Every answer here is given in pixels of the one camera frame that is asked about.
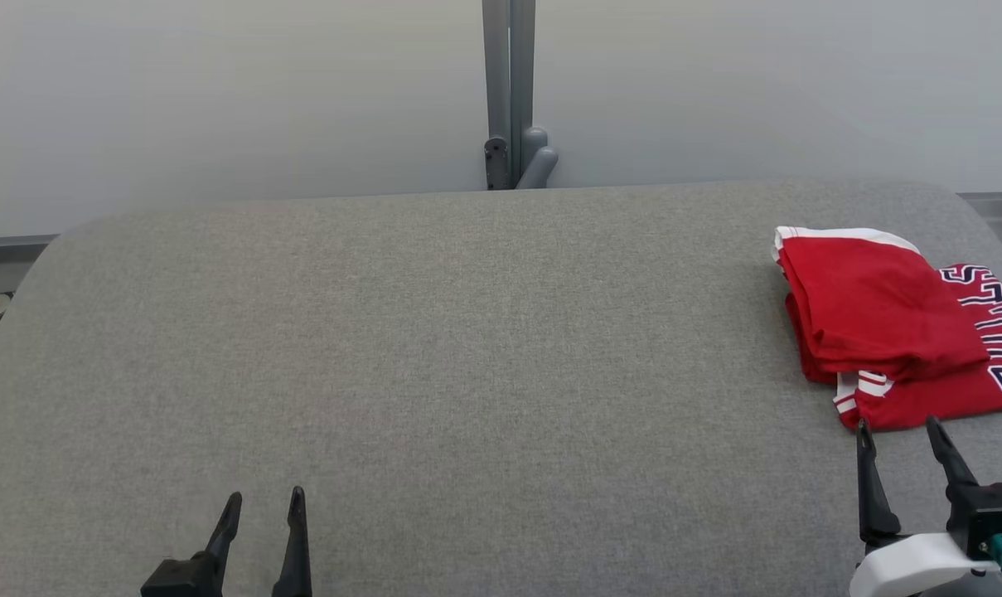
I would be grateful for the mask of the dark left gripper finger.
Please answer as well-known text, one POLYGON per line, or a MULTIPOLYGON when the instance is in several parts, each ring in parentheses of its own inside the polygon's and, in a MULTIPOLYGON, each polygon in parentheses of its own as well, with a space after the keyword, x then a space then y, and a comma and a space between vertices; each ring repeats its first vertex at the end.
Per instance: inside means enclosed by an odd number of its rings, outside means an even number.
POLYGON ((273 583, 273 597, 312 597, 310 536, 305 492, 301 487, 292 490, 286 522, 288 541, 278 580, 273 583))
POLYGON ((221 596, 225 580, 225 567, 232 541, 238 536, 242 494, 231 493, 216 523, 209 541, 206 542, 204 567, 205 589, 202 596, 221 596))

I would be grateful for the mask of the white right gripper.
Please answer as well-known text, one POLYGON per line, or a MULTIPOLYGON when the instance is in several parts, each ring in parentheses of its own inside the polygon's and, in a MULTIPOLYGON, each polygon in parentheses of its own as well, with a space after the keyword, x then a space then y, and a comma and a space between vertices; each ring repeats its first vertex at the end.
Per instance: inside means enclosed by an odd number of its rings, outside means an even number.
MULTIPOLYGON (((944 469, 948 498, 977 488, 975 475, 941 421, 935 415, 929 416, 925 427, 933 456, 944 469)), ((850 579, 850 597, 913 597, 972 571, 1000 570, 993 560, 971 559, 946 532, 913 534, 901 540, 901 522, 888 505, 867 420, 858 422, 855 438, 859 537, 864 544, 891 545, 864 557, 850 579)))

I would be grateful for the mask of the red Bulls basketball jersey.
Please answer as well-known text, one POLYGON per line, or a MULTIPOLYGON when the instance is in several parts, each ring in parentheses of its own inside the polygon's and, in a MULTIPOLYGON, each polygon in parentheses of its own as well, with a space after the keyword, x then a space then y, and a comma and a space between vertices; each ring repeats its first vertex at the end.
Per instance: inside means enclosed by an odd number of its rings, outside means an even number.
POLYGON ((982 265, 939 269, 959 313, 940 322, 917 369, 835 374, 835 408, 851 430, 908 430, 929 416, 959 419, 1002 411, 1002 282, 982 265))

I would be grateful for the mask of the grey partition base rail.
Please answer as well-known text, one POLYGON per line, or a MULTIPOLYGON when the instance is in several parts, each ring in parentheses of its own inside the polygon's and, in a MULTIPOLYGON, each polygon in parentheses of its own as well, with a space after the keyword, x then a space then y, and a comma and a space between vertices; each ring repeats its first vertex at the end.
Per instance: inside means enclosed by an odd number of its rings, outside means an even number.
POLYGON ((0 265, 38 260, 58 235, 4 235, 0 237, 0 265))
POLYGON ((982 219, 990 222, 1002 222, 1002 192, 966 192, 959 193, 982 219))

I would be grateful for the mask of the grey metal partition post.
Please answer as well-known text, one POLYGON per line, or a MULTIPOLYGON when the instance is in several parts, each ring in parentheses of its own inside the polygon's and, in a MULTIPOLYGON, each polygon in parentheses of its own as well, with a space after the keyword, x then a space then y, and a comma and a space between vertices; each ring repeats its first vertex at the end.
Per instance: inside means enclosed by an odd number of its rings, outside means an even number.
POLYGON ((486 77, 486 188, 541 189, 558 165, 534 122, 537 0, 481 0, 486 77))

